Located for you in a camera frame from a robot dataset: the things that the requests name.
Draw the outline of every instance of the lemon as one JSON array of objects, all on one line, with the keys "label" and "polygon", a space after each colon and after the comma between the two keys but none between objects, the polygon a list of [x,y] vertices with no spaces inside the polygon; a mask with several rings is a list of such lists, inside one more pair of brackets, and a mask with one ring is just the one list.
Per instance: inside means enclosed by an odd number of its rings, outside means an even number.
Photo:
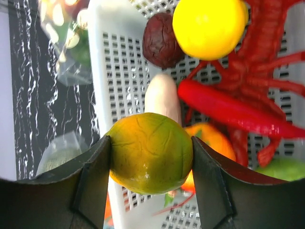
[{"label": "lemon", "polygon": [[187,55],[217,60],[238,44],[246,17],[240,0],[180,0],[173,14],[173,30]]},{"label": "lemon", "polygon": [[116,122],[111,137],[110,177],[139,194],[163,194],[179,188],[193,165],[191,137],[174,120],[155,113]]}]

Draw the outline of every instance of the perforated basket bottom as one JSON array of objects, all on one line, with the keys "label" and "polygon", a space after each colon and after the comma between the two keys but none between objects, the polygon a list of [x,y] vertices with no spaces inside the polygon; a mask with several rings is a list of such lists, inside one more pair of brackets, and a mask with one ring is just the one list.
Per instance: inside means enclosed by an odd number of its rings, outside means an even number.
[{"label": "perforated basket bottom", "polygon": [[[145,19],[152,17],[158,12],[173,13],[177,0],[130,0],[137,11]],[[242,40],[238,43],[235,50],[239,50]],[[289,52],[287,44],[287,35],[284,33],[279,56],[286,55]],[[150,83],[151,76],[160,73],[160,69],[150,65],[142,56],[141,39],[126,36],[124,34],[111,34],[104,32],[103,48],[106,60],[106,73],[109,85],[110,103],[112,110],[112,121],[124,118],[128,115],[144,112],[144,98],[147,86]],[[167,69],[164,72],[170,74],[176,82],[180,82],[198,65],[199,60],[185,56],[176,67]],[[227,57],[220,60],[224,68],[228,66]],[[288,66],[284,66],[274,71],[274,78],[283,80],[294,80],[294,76],[289,73]],[[207,65],[194,78],[204,84],[217,83],[221,76],[211,65]],[[292,101],[293,96],[290,92],[271,89],[269,98],[273,99],[286,114],[287,121],[293,120]],[[188,107],[182,104],[182,115],[185,116]],[[208,118],[199,112],[195,112],[190,124],[204,122]],[[269,143],[267,138],[250,134],[248,136],[248,157],[249,167],[256,167],[257,152]],[[294,141],[282,141],[277,149],[275,156],[293,156],[295,151]],[[133,193],[122,187],[125,211],[129,212],[138,207],[154,196],[143,196]],[[182,208],[169,212],[159,228],[162,229],[186,229],[201,228],[199,214],[197,212],[196,202],[185,205]]]}]

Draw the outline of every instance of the beet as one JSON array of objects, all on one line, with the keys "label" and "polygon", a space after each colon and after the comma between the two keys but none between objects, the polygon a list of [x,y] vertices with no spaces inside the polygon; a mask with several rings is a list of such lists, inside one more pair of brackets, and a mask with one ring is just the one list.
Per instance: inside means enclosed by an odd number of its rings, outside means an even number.
[{"label": "beet", "polygon": [[154,65],[173,68],[183,59],[173,32],[173,17],[169,13],[157,13],[147,22],[143,35],[143,56]]}]

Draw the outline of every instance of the egg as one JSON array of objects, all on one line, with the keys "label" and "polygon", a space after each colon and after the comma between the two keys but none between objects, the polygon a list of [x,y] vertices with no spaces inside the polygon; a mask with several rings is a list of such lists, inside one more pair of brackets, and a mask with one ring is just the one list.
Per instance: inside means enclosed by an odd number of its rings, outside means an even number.
[{"label": "egg", "polygon": [[144,111],[164,115],[182,125],[177,85],[171,76],[160,73],[153,77],[145,94]]}]

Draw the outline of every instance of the red lobster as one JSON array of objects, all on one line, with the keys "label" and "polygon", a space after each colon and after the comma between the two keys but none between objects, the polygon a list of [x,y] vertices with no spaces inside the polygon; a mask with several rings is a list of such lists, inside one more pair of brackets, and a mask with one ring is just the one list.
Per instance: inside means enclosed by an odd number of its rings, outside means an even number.
[{"label": "red lobster", "polygon": [[[275,68],[305,60],[305,52],[277,58],[284,33],[287,11],[294,4],[302,1],[246,0],[251,7],[251,24],[241,48],[228,55],[228,68],[222,67],[218,61],[210,62],[222,76],[221,82],[212,85],[212,87],[257,109],[268,111],[286,120],[285,113],[267,95],[269,87],[273,87],[292,91],[305,97],[305,87],[303,85],[273,79]],[[206,61],[200,61],[187,79],[192,79],[207,64]],[[190,108],[185,118],[186,123],[190,121],[192,112],[193,108]],[[229,126],[226,127],[226,131],[235,150],[237,162],[247,167],[248,133]],[[258,152],[257,159],[260,166],[263,167],[270,163],[280,141],[280,138],[271,138],[270,144]]]}]

